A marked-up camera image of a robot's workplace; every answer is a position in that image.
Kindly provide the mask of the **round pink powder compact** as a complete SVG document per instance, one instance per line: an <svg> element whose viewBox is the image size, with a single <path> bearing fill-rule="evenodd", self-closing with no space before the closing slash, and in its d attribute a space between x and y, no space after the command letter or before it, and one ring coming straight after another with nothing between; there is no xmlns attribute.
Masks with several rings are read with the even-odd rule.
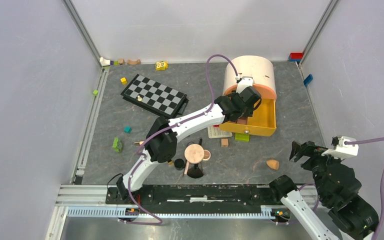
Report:
<svg viewBox="0 0 384 240"><path fill-rule="evenodd" d="M208 161L211 158L211 153L201 145L194 143L186 147L184 157L190 164L199 164L202 161Z"/></svg>

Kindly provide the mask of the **black mascara tube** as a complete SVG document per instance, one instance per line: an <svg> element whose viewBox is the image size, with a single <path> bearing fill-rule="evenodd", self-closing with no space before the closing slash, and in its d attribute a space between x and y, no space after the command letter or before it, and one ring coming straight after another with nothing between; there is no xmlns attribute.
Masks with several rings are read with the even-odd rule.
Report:
<svg viewBox="0 0 384 240"><path fill-rule="evenodd" d="M183 104L181 105L181 107L180 107L180 109L179 109L179 112L178 112L179 115L183 115L183 114L184 114L184 111L185 111L187 105L188 105L187 102L185 102L185 103L183 103Z"/></svg>

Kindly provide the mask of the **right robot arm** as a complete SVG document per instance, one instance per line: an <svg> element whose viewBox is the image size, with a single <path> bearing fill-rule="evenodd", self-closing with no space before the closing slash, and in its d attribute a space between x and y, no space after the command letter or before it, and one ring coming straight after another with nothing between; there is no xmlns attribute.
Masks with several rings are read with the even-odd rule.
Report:
<svg viewBox="0 0 384 240"><path fill-rule="evenodd" d="M311 171L319 203L329 209L328 215L344 240L372 240L380 218L359 196L362 184L354 169L343 164L343 160L358 155L359 146L354 138L346 136L334 137L332 145L329 149L312 141L293 141L289 159L297 162L302 157L308 158L301 167ZM308 206L290 177L276 178L269 188L269 199L286 206L313 240L338 239Z"/></svg>

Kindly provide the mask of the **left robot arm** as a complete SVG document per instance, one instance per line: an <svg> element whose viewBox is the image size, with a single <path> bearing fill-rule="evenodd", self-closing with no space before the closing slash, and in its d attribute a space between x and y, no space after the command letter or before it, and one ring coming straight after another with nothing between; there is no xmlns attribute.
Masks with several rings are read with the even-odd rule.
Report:
<svg viewBox="0 0 384 240"><path fill-rule="evenodd" d="M235 92L217 97L200 110L178 118L158 117L136 151L137 162L116 182L119 199L125 204L133 203L145 179L158 164L175 156L177 144L185 137L210 126L251 116L262 95L254 88L254 79L250 76L242 77L236 83Z"/></svg>

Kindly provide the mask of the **round drawer organizer box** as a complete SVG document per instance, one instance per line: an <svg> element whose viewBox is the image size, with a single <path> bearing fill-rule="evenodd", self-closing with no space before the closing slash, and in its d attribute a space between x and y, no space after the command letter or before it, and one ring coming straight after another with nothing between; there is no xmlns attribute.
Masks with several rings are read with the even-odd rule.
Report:
<svg viewBox="0 0 384 240"><path fill-rule="evenodd" d="M225 69L223 95L239 113L219 125L222 131L270 137L277 129L274 65L262 56L243 55Z"/></svg>

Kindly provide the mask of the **pink blush palette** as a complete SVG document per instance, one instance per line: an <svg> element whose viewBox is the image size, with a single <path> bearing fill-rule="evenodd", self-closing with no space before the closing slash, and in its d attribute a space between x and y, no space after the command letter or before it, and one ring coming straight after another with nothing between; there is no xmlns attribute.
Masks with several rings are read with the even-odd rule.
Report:
<svg viewBox="0 0 384 240"><path fill-rule="evenodd" d="M239 125L247 125L248 123L248 117L240 117L237 121L237 124Z"/></svg>

